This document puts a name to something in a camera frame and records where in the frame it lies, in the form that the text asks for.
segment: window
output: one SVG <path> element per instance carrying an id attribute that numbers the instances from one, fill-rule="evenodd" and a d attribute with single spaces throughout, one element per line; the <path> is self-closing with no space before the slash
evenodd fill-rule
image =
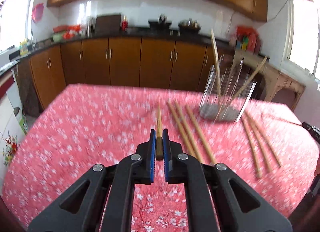
<path id="1" fill-rule="evenodd" d="M 0 51 L 31 36 L 33 0 L 5 0 L 0 10 Z"/>
<path id="2" fill-rule="evenodd" d="M 320 78 L 319 13 L 312 0 L 291 0 L 291 32 L 288 59 Z"/>

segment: table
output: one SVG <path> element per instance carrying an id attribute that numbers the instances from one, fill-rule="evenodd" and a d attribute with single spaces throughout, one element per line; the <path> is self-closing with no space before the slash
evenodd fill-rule
<path id="1" fill-rule="evenodd" d="M 167 101 L 188 104 L 198 114 L 200 93 L 112 86 L 69 85 L 41 114 L 21 144 L 5 177 L 3 200 L 26 226 L 96 163 L 118 163 L 148 141 L 156 129 L 160 103 L 162 123 L 171 140 L 182 144 Z M 309 133 L 287 121 L 298 119 L 282 104 L 250 101 L 248 111 L 265 129 L 283 166 L 271 157 L 267 173 L 258 152 L 263 177 L 258 180 L 252 153 L 241 122 L 212 124 L 198 117 L 217 160 L 228 165 L 283 215 L 289 216 L 311 185 L 319 149 Z M 196 135 L 205 163 L 205 150 Z M 132 231 L 188 231 L 183 185 L 164 181 L 163 162 L 156 162 L 152 186 L 137 185 L 132 213 Z"/>

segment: red bottle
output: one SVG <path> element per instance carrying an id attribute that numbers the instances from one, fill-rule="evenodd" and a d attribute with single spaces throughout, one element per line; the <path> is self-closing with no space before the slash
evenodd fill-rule
<path id="1" fill-rule="evenodd" d="M 128 27 L 128 21 L 127 21 L 127 18 L 124 16 L 123 21 L 122 21 L 122 25 L 121 25 L 121 30 L 125 31 L 127 27 Z"/>

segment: red bag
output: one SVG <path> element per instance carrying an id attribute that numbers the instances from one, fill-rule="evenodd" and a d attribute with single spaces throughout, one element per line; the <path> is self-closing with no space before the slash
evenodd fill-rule
<path id="1" fill-rule="evenodd" d="M 43 16 L 44 6 L 43 3 L 38 3 L 32 10 L 31 18 L 34 23 L 41 21 Z"/>

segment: white tile wall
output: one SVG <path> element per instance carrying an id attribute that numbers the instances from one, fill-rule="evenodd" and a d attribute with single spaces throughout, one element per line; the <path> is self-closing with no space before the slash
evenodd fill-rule
<path id="1" fill-rule="evenodd" d="M 192 18 L 202 26 L 200 33 L 210 34 L 211 27 L 216 37 L 227 39 L 230 18 L 234 11 L 227 7 L 206 0 L 80 0 L 66 4 L 59 9 L 59 25 L 76 24 L 79 5 L 91 1 L 91 14 L 122 13 L 127 16 L 128 24 L 148 26 L 148 19 L 157 19 L 164 13 L 172 20 L 172 28 L 178 28 L 181 20 Z M 252 25 L 252 20 L 235 13 L 231 30 L 236 25 Z"/>

